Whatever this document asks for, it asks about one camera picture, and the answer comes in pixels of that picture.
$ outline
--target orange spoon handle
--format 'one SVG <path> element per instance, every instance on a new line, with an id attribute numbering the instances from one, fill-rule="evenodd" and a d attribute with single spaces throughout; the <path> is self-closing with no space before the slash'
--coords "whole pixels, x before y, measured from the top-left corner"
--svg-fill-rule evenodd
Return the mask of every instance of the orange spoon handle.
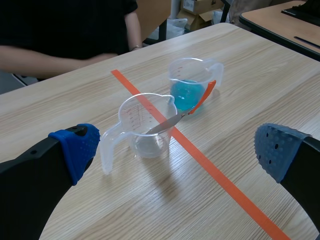
<path id="1" fill-rule="evenodd" d="M 208 87 L 206 88 L 203 96 L 201 97 L 200 101 L 197 103 L 197 105 L 195 105 L 195 107 L 188 113 L 188 114 L 193 114 L 200 106 L 201 104 L 204 103 L 204 101 L 208 98 L 208 96 L 210 95 L 210 93 L 212 92 L 212 90 L 214 89 L 215 85 L 216 85 L 216 80 L 211 81 L 208 83 Z"/>

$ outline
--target clear measuring cup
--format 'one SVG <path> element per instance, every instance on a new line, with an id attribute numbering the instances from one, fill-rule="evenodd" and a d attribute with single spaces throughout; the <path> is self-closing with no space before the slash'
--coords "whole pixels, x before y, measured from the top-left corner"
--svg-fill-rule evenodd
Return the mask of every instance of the clear measuring cup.
<path id="1" fill-rule="evenodd" d="M 127 99 L 119 108 L 119 122 L 107 130 L 100 142 L 102 169 L 109 174 L 113 167 L 114 147 L 127 138 L 134 153 L 142 158 L 156 158 L 169 148 L 173 128 L 146 134 L 165 119 L 178 113 L 171 95 L 141 93 Z"/>
<path id="2" fill-rule="evenodd" d="M 212 58 L 180 58 L 169 65 L 168 71 L 174 104 L 185 111 L 199 102 L 209 82 L 216 80 L 215 87 L 221 85 L 224 65 Z"/>

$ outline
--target measuring cup with blue liquid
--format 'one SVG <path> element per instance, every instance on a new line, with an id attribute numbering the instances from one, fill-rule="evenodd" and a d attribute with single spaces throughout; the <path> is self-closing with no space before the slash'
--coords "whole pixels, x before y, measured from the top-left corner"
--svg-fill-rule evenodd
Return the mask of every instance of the measuring cup with blue liquid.
<path id="1" fill-rule="evenodd" d="M 179 111 L 193 108 L 205 93 L 208 83 L 216 80 L 219 87 L 224 65 L 210 58 L 180 58 L 169 65 L 170 94 Z"/>

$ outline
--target black table edge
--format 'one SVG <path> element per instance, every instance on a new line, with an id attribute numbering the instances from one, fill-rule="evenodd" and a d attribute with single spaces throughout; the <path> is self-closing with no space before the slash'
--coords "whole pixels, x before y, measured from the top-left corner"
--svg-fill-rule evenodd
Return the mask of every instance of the black table edge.
<path id="1" fill-rule="evenodd" d="M 283 36 L 280 36 L 254 22 L 246 19 L 242 15 L 239 17 L 240 23 L 246 25 L 247 27 L 251 28 L 254 33 L 257 33 L 261 37 L 264 37 L 272 42 L 280 44 L 288 49 L 294 50 L 300 54 L 303 54 L 309 58 L 317 60 L 320 62 L 320 53 L 313 51 L 305 46 L 302 46 L 294 41 L 291 41 Z"/>

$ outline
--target blue gripper pad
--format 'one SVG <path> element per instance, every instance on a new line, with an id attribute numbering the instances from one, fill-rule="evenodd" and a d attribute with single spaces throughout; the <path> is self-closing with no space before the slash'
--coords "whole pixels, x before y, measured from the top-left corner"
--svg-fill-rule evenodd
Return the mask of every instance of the blue gripper pad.
<path id="1" fill-rule="evenodd" d="M 256 130 L 256 157 L 262 168 L 277 183 L 284 179 L 300 144 L 308 136 L 311 135 L 274 123 L 265 123 Z"/>
<path id="2" fill-rule="evenodd" d="M 72 185 L 84 175 L 88 162 L 96 155 L 100 141 L 99 130 L 92 124 L 84 123 L 78 126 L 86 126 L 85 136 L 78 136 L 72 131 L 59 130 L 49 134 L 49 137 L 60 141 L 64 161 L 72 179 Z"/>

